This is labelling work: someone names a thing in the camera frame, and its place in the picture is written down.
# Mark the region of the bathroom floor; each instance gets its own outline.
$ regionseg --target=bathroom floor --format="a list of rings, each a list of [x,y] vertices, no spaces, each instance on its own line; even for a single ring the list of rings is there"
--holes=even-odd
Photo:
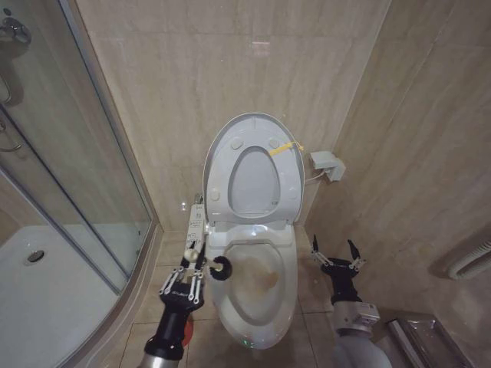
[[[208,302],[194,312],[193,338],[186,347],[179,367],[331,367],[334,335],[328,320],[332,311],[323,275],[310,258],[310,244],[305,230],[295,227],[298,248],[298,303],[286,336],[271,349],[250,350],[237,344],[218,319],[213,303]],[[102,368],[136,368],[143,356],[143,347],[157,328],[162,302],[158,290],[173,266],[180,263],[183,232],[163,236],[157,266],[149,290],[131,328],[107,356]],[[205,292],[205,301],[211,301]]]

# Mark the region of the yellow cable tie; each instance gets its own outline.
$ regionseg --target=yellow cable tie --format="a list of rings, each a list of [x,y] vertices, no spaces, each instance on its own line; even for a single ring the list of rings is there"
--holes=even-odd
[[[275,149],[271,149],[269,151],[269,155],[270,156],[274,156],[274,155],[277,155],[278,153],[281,153],[283,151],[286,151],[288,148],[292,148],[293,145],[296,144],[298,149],[303,151],[304,150],[304,147],[300,145],[299,142],[288,142],[288,143],[285,143],[283,146],[280,146],[278,148],[275,148]]]

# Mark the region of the electrical outlet box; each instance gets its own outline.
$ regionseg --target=electrical outlet box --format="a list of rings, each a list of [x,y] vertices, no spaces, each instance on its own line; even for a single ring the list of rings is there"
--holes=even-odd
[[[337,182],[341,180],[346,166],[330,151],[312,152],[310,154],[314,169],[325,170],[329,180]]]

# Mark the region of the shower enclosure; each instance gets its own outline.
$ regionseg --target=shower enclosure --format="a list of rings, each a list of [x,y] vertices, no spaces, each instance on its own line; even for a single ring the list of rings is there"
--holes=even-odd
[[[73,2],[0,0],[0,357],[62,364],[156,226]]]

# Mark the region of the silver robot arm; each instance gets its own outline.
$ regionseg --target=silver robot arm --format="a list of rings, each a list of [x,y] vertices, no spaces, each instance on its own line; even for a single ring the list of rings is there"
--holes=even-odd
[[[352,279],[366,262],[351,240],[348,240],[353,261],[326,258],[318,250],[314,235],[312,256],[328,274],[334,288],[331,303],[334,306],[333,327],[336,343],[333,363],[336,368],[391,368],[384,351],[370,341],[371,328],[380,320],[377,307],[364,303],[354,288]]]

